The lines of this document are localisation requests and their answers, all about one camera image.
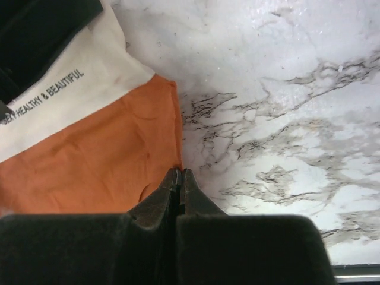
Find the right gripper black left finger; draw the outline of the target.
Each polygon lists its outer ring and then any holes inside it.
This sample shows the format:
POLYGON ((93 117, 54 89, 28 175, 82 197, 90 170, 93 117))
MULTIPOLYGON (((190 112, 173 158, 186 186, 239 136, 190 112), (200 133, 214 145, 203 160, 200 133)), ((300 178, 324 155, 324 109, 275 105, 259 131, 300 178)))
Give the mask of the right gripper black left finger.
POLYGON ((1 219, 2 284, 175 284, 182 174, 171 169, 133 209, 1 219))

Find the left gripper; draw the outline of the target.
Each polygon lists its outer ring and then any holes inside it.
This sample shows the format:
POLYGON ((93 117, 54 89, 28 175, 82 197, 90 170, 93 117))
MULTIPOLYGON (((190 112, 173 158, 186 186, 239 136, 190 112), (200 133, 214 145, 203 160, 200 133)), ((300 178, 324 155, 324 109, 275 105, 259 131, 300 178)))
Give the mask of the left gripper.
POLYGON ((1 102, 40 80, 102 11, 100 1, 1 1, 1 102))

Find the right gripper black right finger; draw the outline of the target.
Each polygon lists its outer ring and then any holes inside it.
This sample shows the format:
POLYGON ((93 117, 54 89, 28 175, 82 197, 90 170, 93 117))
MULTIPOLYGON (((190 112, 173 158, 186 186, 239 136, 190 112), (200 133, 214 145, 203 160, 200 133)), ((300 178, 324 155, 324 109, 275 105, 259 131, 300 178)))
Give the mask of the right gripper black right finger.
POLYGON ((183 172, 179 284, 335 284, 321 235, 297 215, 228 216, 183 172))

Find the rust brown underwear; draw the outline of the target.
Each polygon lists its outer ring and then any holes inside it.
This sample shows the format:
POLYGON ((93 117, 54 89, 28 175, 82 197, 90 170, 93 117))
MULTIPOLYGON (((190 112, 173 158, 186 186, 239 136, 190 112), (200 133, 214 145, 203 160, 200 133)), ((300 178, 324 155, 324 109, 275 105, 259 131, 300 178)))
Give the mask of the rust brown underwear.
POLYGON ((182 167, 174 81, 126 51, 112 7, 1 121, 1 215, 117 213, 182 167))

